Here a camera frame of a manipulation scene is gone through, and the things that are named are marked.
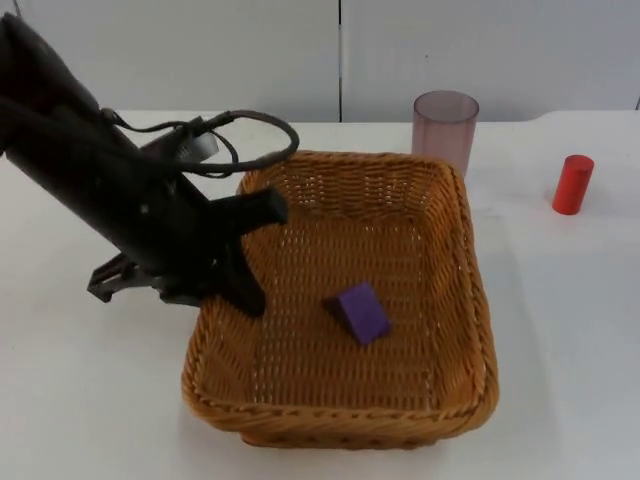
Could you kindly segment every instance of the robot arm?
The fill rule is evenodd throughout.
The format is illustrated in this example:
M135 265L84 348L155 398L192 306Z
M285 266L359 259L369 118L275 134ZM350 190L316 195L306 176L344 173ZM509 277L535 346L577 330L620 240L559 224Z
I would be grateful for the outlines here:
M237 118L281 128L290 145L239 163L215 132ZM221 295L248 315L262 315L265 294L240 239L285 223L285 200L269 188L210 201L184 173L219 178L268 167L297 150L296 132L266 114L225 112L142 130L173 128L139 149L118 126L129 127L112 110L100 109L35 31L11 14L2 17L0 149L121 252L94 271L88 290L108 302L124 288L150 286L165 302L194 306ZM213 152L213 135L230 149L232 163L200 163Z

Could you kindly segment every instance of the white table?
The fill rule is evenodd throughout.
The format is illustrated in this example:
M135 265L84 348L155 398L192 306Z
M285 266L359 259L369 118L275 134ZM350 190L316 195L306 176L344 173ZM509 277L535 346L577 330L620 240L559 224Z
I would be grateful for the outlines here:
M130 112L134 124L190 118ZM309 149L406 151L408 124L298 125ZM284 139L227 128L240 153ZM553 212L565 156L596 168L583 211ZM231 194L238 177L198 181ZM478 431L414 452L245 446L180 397L196 311L150 290L84 292L115 252L0 164L0 478L635 479L640 471L640 115L482 124L467 175L501 400Z

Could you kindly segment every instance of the black cable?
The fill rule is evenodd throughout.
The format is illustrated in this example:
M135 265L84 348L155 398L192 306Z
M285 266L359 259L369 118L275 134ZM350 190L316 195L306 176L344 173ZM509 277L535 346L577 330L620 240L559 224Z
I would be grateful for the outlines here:
M225 148L229 151L229 154L231 155L231 163L239 163L240 162L240 157L238 156L238 151L235 149L235 147L231 144L231 142L229 140L227 140L225 137L223 137L222 135L220 135L218 132L216 132L215 130L211 130L211 133L213 135L216 136L216 138L218 140L220 140L220 143L222 143ZM231 176L230 173L221 173L218 175L215 175L213 173L196 173L195 175L200 175L206 178L227 178L229 176Z
M172 122L163 122L157 125L152 125L146 128L136 128L127 123L115 110L110 108L104 108L100 111L100 114L103 116L105 120L107 120L111 125L116 125L118 127L125 128L127 130L131 130L132 132L138 133L153 133L159 132L160 130L166 130L167 128L179 128L179 127L187 127L189 122L183 121L172 121Z
M227 125L239 118L248 118L258 120L281 129L289 137L289 145L283 150L262 155L248 162L230 164L185 164L175 162L170 159L158 159L145 155L141 152L129 151L114 145L99 142L93 138L89 138L85 135L70 130L64 125L60 125L39 113L33 112L32 110L25 108L21 104L14 102L6 97L0 96L0 110L4 110L5 112L11 114L14 120L17 120L25 127L37 130L42 135L58 140L64 139L66 141L82 143L88 147L95 148L105 153L114 155L115 157L122 160L143 163L149 168L162 170L167 174L186 172L195 173L198 175L205 174L205 176L206 174L222 174L224 176L228 176L232 173L259 170L286 160L289 156L296 152L300 145L300 137L298 136L298 133L293 129L293 127L291 127L291 125L283 120L280 120L277 117L262 112L254 112L252 110L228 111L221 113L210 120L207 120L202 125L198 125L194 130L196 136L207 131L213 132L213 130L215 130L216 128ZM167 122L166 124L161 125L163 125L163 128L170 128L170 126L172 126L169 125L170 123L174 122ZM156 125L150 128L155 129L158 128L158 126ZM233 152L235 152L235 149L228 141L226 143L223 141L223 143L227 148L231 146L232 150L230 150L230 152L232 152L233 159Z

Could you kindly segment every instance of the purple block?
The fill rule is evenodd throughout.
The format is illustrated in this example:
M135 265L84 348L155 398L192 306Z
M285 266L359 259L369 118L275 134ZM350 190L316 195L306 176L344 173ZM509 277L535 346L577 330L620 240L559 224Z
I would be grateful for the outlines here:
M358 340L368 345L391 331L391 323L376 297L373 287L361 283L324 302L327 310Z

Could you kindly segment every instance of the red cylinder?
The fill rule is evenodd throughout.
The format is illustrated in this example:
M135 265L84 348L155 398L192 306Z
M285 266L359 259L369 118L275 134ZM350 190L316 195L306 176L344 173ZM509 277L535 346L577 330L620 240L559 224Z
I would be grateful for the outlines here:
M594 165L593 160L585 155L571 155L566 158L553 197L552 207L556 212L575 215L580 211Z

